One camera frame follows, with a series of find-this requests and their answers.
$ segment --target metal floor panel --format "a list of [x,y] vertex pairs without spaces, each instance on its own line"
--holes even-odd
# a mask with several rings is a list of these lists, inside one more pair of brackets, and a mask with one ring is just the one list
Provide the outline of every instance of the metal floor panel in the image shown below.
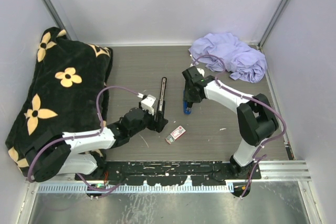
[[[194,104],[191,115],[182,108],[184,78],[191,63],[187,46],[114,47],[114,62],[108,85],[125,86],[138,92],[159,96],[161,78],[167,77],[166,118],[169,124],[161,133],[144,130],[122,147],[108,150],[111,161],[228,161],[237,150],[241,136],[237,116],[209,100]],[[206,75],[214,74],[206,70]],[[265,94],[271,101],[266,77],[259,83],[234,81],[229,73],[220,78],[225,84],[245,93]],[[139,99],[123,90],[110,91],[108,123],[115,122],[138,105]],[[186,133],[168,145],[164,140],[179,125]],[[283,139],[267,144],[260,155],[288,160]]]
[[37,223],[304,224],[309,220],[297,182],[253,182],[243,200],[213,192],[115,193],[99,200],[79,193],[38,193],[29,224]]

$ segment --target flower pattern blanket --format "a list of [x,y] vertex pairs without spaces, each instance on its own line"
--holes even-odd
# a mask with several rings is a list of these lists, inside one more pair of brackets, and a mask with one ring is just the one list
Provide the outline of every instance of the flower pattern blanket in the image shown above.
[[[112,57],[112,49],[69,40],[65,30],[52,27],[43,33],[27,99],[6,140],[24,176],[29,169],[25,150],[49,127],[59,133],[99,129],[96,97],[106,85]],[[107,90],[99,100],[104,123],[108,102]]]

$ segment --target small box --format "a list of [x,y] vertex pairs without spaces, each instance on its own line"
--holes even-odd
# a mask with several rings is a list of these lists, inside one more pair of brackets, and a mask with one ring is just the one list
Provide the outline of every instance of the small box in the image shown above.
[[180,136],[185,133],[185,129],[182,126],[177,127],[169,136],[166,137],[166,141],[169,144],[175,142]]

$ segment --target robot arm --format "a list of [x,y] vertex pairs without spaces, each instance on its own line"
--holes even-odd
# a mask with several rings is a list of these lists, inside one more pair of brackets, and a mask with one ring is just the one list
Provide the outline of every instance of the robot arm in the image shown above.
[[158,111],[154,112],[156,98],[145,95],[139,102],[138,108],[132,108],[118,121],[111,123],[103,128],[97,136],[85,137],[99,133],[100,130],[88,132],[62,132],[57,134],[49,129],[26,151],[26,158],[31,165],[33,159],[43,146],[58,138],[66,140],[48,148],[34,166],[33,174],[37,182],[46,181],[57,174],[82,173],[91,174],[103,167],[101,158],[89,154],[89,151],[97,149],[110,149],[127,143],[130,138],[145,128],[161,132],[168,120],[164,118],[164,91],[166,78],[162,79],[160,100]]
[[183,100],[186,114],[190,114],[193,103],[199,103],[203,99],[214,100],[237,114],[239,132],[243,139],[238,150],[230,158],[231,170],[235,175],[247,172],[253,163],[256,149],[264,139],[274,133],[279,124],[272,112],[259,104],[243,99],[242,96],[253,97],[269,105],[267,97],[263,94],[256,96],[245,94],[220,82],[222,86],[241,95],[238,97],[220,88],[213,76],[204,78],[196,67],[190,67],[182,74],[185,78]]

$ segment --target crumpled purple towel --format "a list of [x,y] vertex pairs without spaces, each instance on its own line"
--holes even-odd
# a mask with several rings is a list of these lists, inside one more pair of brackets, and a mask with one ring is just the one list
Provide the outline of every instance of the crumpled purple towel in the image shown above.
[[203,57],[199,61],[206,63],[206,67],[211,71],[226,69],[228,72],[233,72],[230,77],[234,80],[256,83],[264,77],[267,70],[265,55],[239,41],[231,33],[207,34],[196,40],[189,52],[194,59],[203,55],[215,55],[222,58],[225,66],[211,56]]

